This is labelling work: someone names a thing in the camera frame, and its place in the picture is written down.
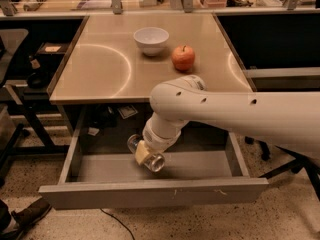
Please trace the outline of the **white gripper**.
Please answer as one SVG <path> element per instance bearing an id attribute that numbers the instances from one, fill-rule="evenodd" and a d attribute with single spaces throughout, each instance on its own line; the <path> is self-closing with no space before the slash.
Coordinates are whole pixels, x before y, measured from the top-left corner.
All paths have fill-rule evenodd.
<path id="1" fill-rule="evenodd" d="M 147 123 L 143 129 L 143 138 L 136 148 L 135 160 L 139 165 L 144 164 L 151 156 L 151 151 L 163 153 L 173 146 L 181 135 L 181 127 L 172 124 Z"/>

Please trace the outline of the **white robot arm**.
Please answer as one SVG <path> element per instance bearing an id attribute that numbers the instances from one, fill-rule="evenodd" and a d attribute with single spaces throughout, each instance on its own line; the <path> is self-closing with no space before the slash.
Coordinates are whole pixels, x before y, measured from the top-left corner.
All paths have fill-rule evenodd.
<path id="1" fill-rule="evenodd" d="M 149 102 L 153 115 L 135 151 L 138 164 L 174 145 L 190 121 L 320 159 L 319 92 L 209 92 L 191 75 L 156 85 Z"/>

